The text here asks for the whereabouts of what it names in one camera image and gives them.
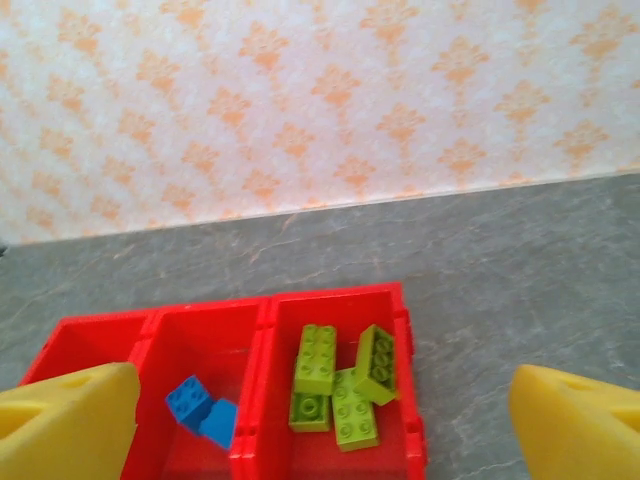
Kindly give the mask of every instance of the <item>toy brick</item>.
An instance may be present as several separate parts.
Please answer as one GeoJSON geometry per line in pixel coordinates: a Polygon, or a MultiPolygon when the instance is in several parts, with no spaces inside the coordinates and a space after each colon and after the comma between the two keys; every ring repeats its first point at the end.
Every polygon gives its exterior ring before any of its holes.
{"type": "Polygon", "coordinates": [[[305,325],[296,362],[294,392],[331,395],[336,366],[336,329],[305,325]]]}
{"type": "Polygon", "coordinates": [[[238,407],[222,398],[215,403],[209,416],[200,424],[199,433],[229,450],[233,441],[237,417],[238,407]]]}
{"type": "Polygon", "coordinates": [[[177,422],[198,434],[200,423],[207,418],[214,400],[195,375],[187,378],[167,395],[167,405],[177,422]]]}
{"type": "Polygon", "coordinates": [[[294,432],[328,432],[331,428],[329,397],[292,393],[289,426],[294,432]]]}
{"type": "Polygon", "coordinates": [[[336,372],[333,395],[333,417],[336,442],[343,452],[378,445],[378,429],[373,405],[355,391],[355,368],[336,372]]]}
{"type": "Polygon", "coordinates": [[[393,337],[371,325],[358,342],[355,388],[368,400],[384,405],[396,398],[395,376],[393,337]]]}

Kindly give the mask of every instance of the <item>blue duplo block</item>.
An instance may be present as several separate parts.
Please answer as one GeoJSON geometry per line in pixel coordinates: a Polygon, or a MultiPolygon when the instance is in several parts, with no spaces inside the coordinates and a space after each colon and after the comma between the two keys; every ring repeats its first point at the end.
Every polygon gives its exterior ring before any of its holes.
{"type": "Polygon", "coordinates": [[[178,423],[198,434],[202,421],[211,413],[215,401],[195,375],[187,378],[167,395],[167,405],[178,423]]]}
{"type": "Polygon", "coordinates": [[[225,399],[220,399],[211,413],[200,424],[200,435],[204,435],[222,448],[229,450],[236,428],[238,407],[225,399]]]}

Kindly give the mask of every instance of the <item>plastic block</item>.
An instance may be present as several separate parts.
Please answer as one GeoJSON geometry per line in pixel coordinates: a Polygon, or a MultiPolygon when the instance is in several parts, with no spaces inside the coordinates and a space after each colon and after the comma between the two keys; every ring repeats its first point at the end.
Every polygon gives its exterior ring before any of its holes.
{"type": "Polygon", "coordinates": [[[376,325],[360,335],[355,388],[377,405],[385,405],[396,398],[393,337],[376,325]]]}
{"type": "Polygon", "coordinates": [[[237,417],[238,407],[222,398],[216,402],[209,416],[200,424],[200,435],[229,450],[237,417]]]}
{"type": "Polygon", "coordinates": [[[532,480],[640,478],[640,391],[522,365],[509,410],[532,480]]]}
{"type": "Polygon", "coordinates": [[[119,479],[139,394],[130,363],[0,393],[0,479],[119,479]]]}
{"type": "Polygon", "coordinates": [[[336,329],[305,325],[295,370],[294,391],[331,395],[336,369],[336,329]]]}
{"type": "Polygon", "coordinates": [[[336,442],[343,452],[378,446],[378,429],[373,405],[354,390],[355,369],[336,372],[333,392],[333,416],[336,442]]]}
{"type": "Polygon", "coordinates": [[[309,393],[293,393],[289,426],[294,432],[328,432],[331,428],[329,397],[309,393]]]}
{"type": "Polygon", "coordinates": [[[211,413],[214,402],[195,375],[191,375],[167,395],[167,405],[177,422],[196,435],[200,423],[211,413]]]}

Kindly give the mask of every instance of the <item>bin compartment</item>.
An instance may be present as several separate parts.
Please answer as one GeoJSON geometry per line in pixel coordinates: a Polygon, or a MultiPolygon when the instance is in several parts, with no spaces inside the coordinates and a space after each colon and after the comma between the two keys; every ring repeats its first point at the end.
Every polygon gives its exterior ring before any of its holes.
{"type": "Polygon", "coordinates": [[[411,379],[408,321],[399,284],[276,295],[265,320],[269,335],[250,412],[256,434],[245,447],[251,478],[424,478],[424,430],[411,379]],[[302,328],[309,323],[337,328],[338,370],[355,366],[359,336],[371,324],[396,338],[400,395],[399,400],[375,408],[380,446],[342,453],[333,429],[296,434],[289,428],[294,362],[302,328]]]}

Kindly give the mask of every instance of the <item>red storage tray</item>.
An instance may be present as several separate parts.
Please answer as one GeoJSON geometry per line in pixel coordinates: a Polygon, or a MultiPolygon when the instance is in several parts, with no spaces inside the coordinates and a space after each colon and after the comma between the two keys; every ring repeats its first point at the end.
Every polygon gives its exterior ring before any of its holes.
{"type": "Polygon", "coordinates": [[[262,324],[261,371],[249,412],[244,478],[390,480],[425,478],[426,441],[416,405],[409,315],[400,284],[276,295],[262,324]],[[302,327],[337,327],[336,368],[355,365],[360,333],[372,323],[395,336],[399,400],[376,407],[380,446],[341,453],[335,431],[295,434],[288,426],[302,327]]]}
{"type": "Polygon", "coordinates": [[[122,480],[386,480],[424,478],[409,315],[400,284],[291,293],[63,319],[21,384],[108,362],[136,365],[138,429],[122,480]],[[396,338],[400,398],[376,408],[381,444],[341,453],[335,433],[297,434],[288,411],[302,326],[335,325],[338,368],[352,366],[371,323],[396,338]],[[227,452],[179,427],[165,397],[196,374],[216,397],[238,404],[227,452]]]}

